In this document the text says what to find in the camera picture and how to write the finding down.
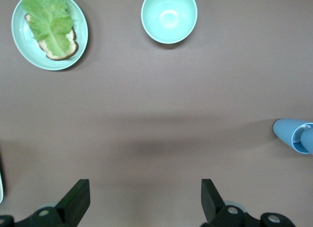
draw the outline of silver bolt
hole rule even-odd
[[[275,215],[269,215],[268,219],[272,221],[273,223],[280,223],[280,219]]]
[[[228,212],[230,214],[234,214],[234,215],[238,214],[238,210],[236,208],[234,208],[233,206],[228,208]]]
[[[49,213],[49,210],[43,210],[43,211],[41,211],[41,212],[39,212],[39,216],[45,216],[45,215],[47,215]]]

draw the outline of teal plate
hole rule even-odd
[[[73,0],[67,0],[68,12],[74,22],[74,30],[76,33],[76,42],[78,43],[77,52],[70,58],[62,61],[54,61],[46,57],[45,52],[41,50],[38,42],[33,38],[33,33],[25,19],[27,14],[22,6],[21,1],[16,6],[12,16],[12,35],[16,47],[33,65],[47,70],[62,70],[72,66],[83,55],[88,42],[88,26],[84,13]]]
[[[163,44],[185,39],[196,25],[195,0],[144,0],[141,22],[147,34]]]

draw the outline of bread slice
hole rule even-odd
[[[25,19],[27,22],[30,21],[31,16],[29,14],[25,15]],[[78,43],[76,42],[76,33],[74,28],[66,35],[67,39],[69,40],[69,48],[65,56],[55,56],[52,52],[48,49],[45,40],[38,41],[39,47],[46,53],[47,58],[55,61],[61,61],[70,58],[73,56],[78,50]]]

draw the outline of sandwich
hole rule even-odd
[[[47,58],[65,60],[78,50],[67,0],[22,0],[25,19]]]

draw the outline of blue cup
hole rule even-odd
[[[273,125],[273,131],[278,138],[301,154],[313,153],[313,132],[307,132],[311,128],[313,123],[293,118],[281,118]]]

